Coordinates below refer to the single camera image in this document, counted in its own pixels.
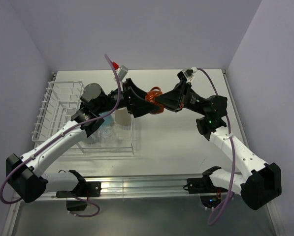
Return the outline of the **beige cup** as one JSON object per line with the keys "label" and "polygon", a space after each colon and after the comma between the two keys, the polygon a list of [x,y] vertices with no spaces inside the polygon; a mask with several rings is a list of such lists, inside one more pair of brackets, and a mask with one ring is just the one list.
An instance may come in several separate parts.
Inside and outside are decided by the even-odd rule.
{"label": "beige cup", "polygon": [[114,112],[114,119],[119,125],[128,126],[131,123],[131,115],[126,108],[117,109]]}

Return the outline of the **light blue cream-lined mug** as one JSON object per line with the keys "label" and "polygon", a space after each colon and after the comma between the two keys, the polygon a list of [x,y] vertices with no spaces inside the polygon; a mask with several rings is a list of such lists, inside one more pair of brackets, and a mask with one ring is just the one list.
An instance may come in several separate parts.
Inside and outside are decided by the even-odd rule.
{"label": "light blue cream-lined mug", "polygon": [[108,114],[108,112],[100,113],[99,114],[101,117],[103,117],[103,120],[104,120],[104,122],[100,126],[100,129],[102,129],[102,128],[106,127],[106,126],[109,126],[112,123],[112,121],[113,121],[112,115],[109,114],[107,116],[107,114]]}

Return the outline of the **grey footed mug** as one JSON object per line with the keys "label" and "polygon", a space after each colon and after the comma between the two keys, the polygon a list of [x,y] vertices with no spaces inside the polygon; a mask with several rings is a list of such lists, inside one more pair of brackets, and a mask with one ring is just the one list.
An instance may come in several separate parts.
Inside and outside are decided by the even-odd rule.
{"label": "grey footed mug", "polygon": [[96,143],[99,142],[99,138],[94,137],[94,136],[90,136],[90,137],[85,138],[83,140],[83,142],[87,145],[95,145]]}

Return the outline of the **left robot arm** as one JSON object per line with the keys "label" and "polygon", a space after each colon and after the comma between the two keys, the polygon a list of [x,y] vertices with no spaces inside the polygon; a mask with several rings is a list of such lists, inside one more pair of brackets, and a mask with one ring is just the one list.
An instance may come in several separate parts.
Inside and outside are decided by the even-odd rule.
{"label": "left robot arm", "polygon": [[88,84],[80,97],[79,110],[63,128],[35,149],[20,157],[12,154],[7,158],[6,183],[26,203],[47,192],[66,191],[83,196],[86,181],[77,171],[50,174],[45,171],[72,146],[95,133],[104,122],[103,113],[110,115],[116,109],[126,108],[137,118],[157,110],[157,105],[145,99],[146,95],[131,79],[118,84],[110,94],[105,94],[97,83]]}

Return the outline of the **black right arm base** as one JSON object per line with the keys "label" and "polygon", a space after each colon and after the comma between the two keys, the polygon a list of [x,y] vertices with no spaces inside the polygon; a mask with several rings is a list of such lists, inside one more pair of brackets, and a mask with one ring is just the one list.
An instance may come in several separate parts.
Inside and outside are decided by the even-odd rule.
{"label": "black right arm base", "polygon": [[209,194],[200,197],[201,203],[206,208],[215,208],[222,201],[222,193],[227,193],[227,189],[216,187],[210,180],[210,175],[221,167],[214,166],[204,171],[202,177],[188,178],[187,184],[183,186],[189,194]]}

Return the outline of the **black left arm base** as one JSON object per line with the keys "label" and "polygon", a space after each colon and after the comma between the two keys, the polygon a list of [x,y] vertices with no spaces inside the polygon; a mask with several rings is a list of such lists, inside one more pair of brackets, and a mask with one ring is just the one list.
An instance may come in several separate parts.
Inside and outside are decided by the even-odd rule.
{"label": "black left arm base", "polygon": [[[72,191],[58,191],[56,192],[56,198],[73,198],[74,200],[66,201],[66,209],[69,214],[75,217],[89,218],[99,214],[100,207],[91,202],[91,197],[99,197],[101,191],[100,181],[86,181],[86,179],[81,176],[75,170],[69,170],[75,177],[77,177],[78,184]],[[90,215],[82,215],[78,212],[84,211],[88,205],[92,205],[97,208],[97,211]]]}

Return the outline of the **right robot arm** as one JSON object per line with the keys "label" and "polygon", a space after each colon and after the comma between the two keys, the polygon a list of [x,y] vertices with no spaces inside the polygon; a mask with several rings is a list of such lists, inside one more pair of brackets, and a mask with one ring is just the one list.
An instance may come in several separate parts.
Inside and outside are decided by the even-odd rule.
{"label": "right robot arm", "polygon": [[230,123],[223,121],[222,118],[228,114],[226,97],[213,95],[202,98],[192,90],[191,83],[180,81],[173,90],[157,96],[155,102],[170,111],[178,112],[186,108],[202,114],[202,118],[196,119],[199,133],[217,146],[241,172],[232,176],[219,167],[210,168],[202,180],[206,191],[226,188],[231,183],[232,191],[239,194],[253,210],[281,195],[280,167],[256,156],[229,130]]}

